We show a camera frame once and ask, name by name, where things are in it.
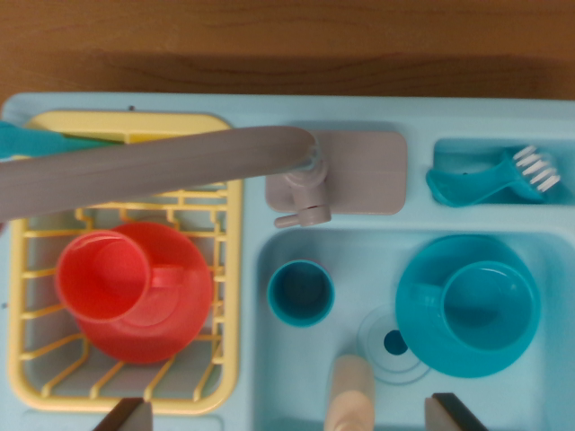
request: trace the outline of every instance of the small teal cup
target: small teal cup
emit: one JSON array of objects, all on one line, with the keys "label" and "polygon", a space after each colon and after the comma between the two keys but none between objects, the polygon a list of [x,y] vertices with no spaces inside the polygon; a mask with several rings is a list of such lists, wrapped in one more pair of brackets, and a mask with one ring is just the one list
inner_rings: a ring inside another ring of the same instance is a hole
[{"label": "small teal cup", "polygon": [[531,344],[541,298],[529,269],[493,238],[458,235],[423,249],[395,298],[402,337],[423,363],[456,377],[513,364]]},{"label": "small teal cup", "polygon": [[292,260],[273,273],[268,303],[283,322],[304,328],[323,320],[332,309],[335,291],[328,272],[311,260]]}]

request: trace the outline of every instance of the toy kitchen sink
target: toy kitchen sink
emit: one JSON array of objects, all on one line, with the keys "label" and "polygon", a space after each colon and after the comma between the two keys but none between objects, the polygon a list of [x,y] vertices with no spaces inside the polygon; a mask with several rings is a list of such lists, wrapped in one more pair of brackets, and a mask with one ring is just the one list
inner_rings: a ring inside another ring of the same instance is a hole
[{"label": "toy kitchen sink", "polygon": [[[183,114],[193,114],[193,127]],[[93,117],[88,121],[91,115],[108,118],[95,126]],[[122,121],[110,126],[110,115]],[[126,132],[130,115],[146,121]],[[455,393],[493,431],[569,429],[575,422],[574,117],[575,104],[558,101],[120,93],[13,97],[4,105],[6,121],[125,142],[272,125],[328,134],[394,132],[407,144],[408,169],[406,191],[396,194],[401,178],[383,182],[394,184],[391,191],[360,182],[358,195],[369,196],[368,201],[390,197],[380,202],[383,210],[339,214],[349,211],[335,207],[329,223],[305,228],[274,226],[281,214],[270,206],[290,208],[285,199],[266,201],[262,177],[14,222],[0,238],[0,342],[7,346],[11,340],[8,355],[0,357],[0,366],[10,370],[0,379],[2,429],[92,429],[118,397],[145,396],[155,406],[156,430],[319,431],[335,358],[361,353],[361,327],[374,311],[396,329],[395,292],[411,259],[433,240],[462,233],[500,240],[525,262],[541,295],[535,337],[515,363],[481,378],[429,369],[409,349],[390,354],[392,372],[376,381],[376,430],[422,431],[423,401],[434,392]],[[452,208],[431,196],[425,178],[430,168],[489,161],[501,148],[522,145],[554,156],[562,182],[547,205],[503,197]],[[217,286],[199,338],[175,359],[153,367],[117,363],[90,349],[50,281],[54,256],[71,237],[141,219],[162,219],[187,233],[209,257]],[[321,263],[334,283],[331,312],[308,328],[280,321],[266,297],[272,273],[293,259]]]}]

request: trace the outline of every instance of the teal mug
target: teal mug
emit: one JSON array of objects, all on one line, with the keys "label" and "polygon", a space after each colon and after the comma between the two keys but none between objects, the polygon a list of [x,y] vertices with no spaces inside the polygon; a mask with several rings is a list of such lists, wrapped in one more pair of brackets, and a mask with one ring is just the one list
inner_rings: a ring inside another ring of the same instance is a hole
[{"label": "teal mug", "polygon": [[442,286],[415,284],[410,297],[444,337],[490,353],[524,344],[539,308],[534,289],[510,265],[485,260],[460,268]]}]

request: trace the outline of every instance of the wooden surface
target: wooden surface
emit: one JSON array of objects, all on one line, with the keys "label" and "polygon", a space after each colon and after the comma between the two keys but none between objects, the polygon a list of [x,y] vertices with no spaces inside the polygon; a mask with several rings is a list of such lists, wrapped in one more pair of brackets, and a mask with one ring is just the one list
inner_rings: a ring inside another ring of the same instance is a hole
[{"label": "wooden surface", "polygon": [[0,0],[38,91],[575,99],[575,2]]}]

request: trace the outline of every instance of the dish rack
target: dish rack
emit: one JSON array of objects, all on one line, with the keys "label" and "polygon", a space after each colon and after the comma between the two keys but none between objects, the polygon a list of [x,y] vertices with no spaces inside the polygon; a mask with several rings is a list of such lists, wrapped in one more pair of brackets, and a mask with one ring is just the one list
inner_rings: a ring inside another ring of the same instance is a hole
[{"label": "dish rack", "polygon": [[[206,115],[52,111],[27,127],[133,144],[229,128]],[[144,397],[156,414],[198,415],[221,405],[237,378],[242,183],[110,202],[11,223],[8,374],[36,409],[108,411]],[[201,333],[159,364],[129,365],[91,345],[53,286],[59,253],[77,235],[147,220],[170,225],[202,251],[214,298]]]}]

